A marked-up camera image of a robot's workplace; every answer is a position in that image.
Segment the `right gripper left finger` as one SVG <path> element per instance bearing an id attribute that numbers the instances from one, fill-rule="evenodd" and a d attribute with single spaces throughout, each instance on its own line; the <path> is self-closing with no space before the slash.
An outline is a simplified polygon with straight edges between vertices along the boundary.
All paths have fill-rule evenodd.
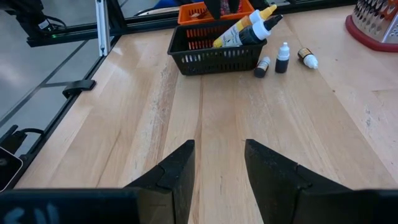
<path id="1" fill-rule="evenodd" d="M 190 139 L 123 188 L 1 194 L 1 223 L 187 223 L 195 182 Z"/>

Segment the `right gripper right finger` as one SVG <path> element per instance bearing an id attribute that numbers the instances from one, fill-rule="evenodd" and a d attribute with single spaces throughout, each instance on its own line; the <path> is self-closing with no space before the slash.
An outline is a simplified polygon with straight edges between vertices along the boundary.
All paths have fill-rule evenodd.
<path id="1" fill-rule="evenodd" d="M 244 153 L 264 223 L 397 223 L 396 189 L 349 189 L 254 139 Z"/>

